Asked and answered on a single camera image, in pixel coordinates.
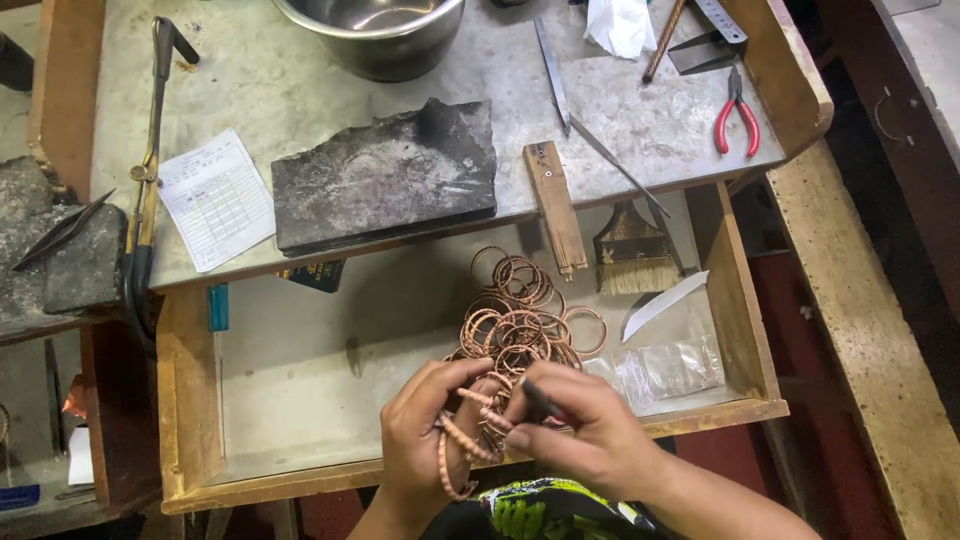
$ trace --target pliers handle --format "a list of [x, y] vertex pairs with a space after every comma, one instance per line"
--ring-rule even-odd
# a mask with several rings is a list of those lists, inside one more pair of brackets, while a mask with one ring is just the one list
[[756, 151], [760, 149], [760, 126], [756, 123], [754, 112], [750, 110], [750, 107], [743, 102], [743, 98], [739, 95], [727, 100], [727, 104], [720, 110], [720, 115], [717, 116], [717, 121], [713, 125], [713, 141], [716, 142], [717, 151], [721, 154], [730, 151], [730, 146], [727, 145], [727, 117], [730, 116], [730, 111], [734, 105], [740, 111], [743, 123], [747, 125], [747, 135], [750, 137], [750, 143], [747, 145], [747, 157], [752, 158], [756, 155]]

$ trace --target red pliers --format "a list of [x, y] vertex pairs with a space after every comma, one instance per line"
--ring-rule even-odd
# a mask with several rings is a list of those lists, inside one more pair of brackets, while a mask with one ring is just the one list
[[740, 74], [736, 71], [736, 66], [730, 72], [728, 88], [730, 89], [730, 97], [727, 100], [727, 105], [723, 106], [720, 115], [717, 116], [716, 123], [713, 124], [713, 140], [721, 154], [730, 151], [730, 147], [727, 146], [727, 117], [730, 116], [730, 111], [736, 104], [736, 108], [740, 111], [740, 117], [743, 118], [743, 123], [747, 124], [747, 135], [750, 136], [750, 144], [747, 145], [747, 157], [752, 158], [760, 148], [760, 126], [756, 123], [754, 112], [743, 101], [743, 84], [740, 82]]

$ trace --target right hand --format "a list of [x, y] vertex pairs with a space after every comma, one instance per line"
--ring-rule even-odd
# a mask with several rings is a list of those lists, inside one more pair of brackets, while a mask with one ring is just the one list
[[[657, 498], [674, 456], [654, 443], [605, 380], [546, 361], [534, 362], [524, 375], [581, 426], [571, 437], [544, 426], [517, 424], [504, 441], [508, 448], [559, 470], [608, 501], [650, 503]], [[516, 423], [525, 412], [523, 391], [515, 387], [505, 417]]]

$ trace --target tissue paper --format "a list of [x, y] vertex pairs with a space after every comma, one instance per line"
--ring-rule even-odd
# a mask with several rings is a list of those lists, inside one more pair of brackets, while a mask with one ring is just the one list
[[584, 39], [630, 60], [657, 48], [646, 0], [590, 0]]

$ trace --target white paper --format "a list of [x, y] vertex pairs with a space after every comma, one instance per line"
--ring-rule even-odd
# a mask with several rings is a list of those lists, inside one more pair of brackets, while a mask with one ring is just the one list
[[90, 429], [76, 428], [70, 434], [70, 468], [67, 484], [93, 483], [93, 457], [90, 454]]
[[623, 343], [626, 343], [627, 340], [630, 339], [630, 336], [634, 335], [640, 327], [647, 324], [650, 319], [653, 319], [668, 307], [676, 304], [681, 298], [693, 292], [693, 289], [706, 283], [707, 274], [709, 273], [709, 270], [697, 272], [682, 282], [677, 283], [669, 290], [663, 291], [657, 298], [654, 298], [645, 306], [638, 309], [630, 316], [630, 319], [627, 320], [627, 327], [623, 329]]
[[657, 48], [646, 0], [590, 0], [584, 39], [630, 60]]
[[208, 272], [276, 233], [274, 199], [233, 129], [160, 165], [160, 199], [197, 272]]

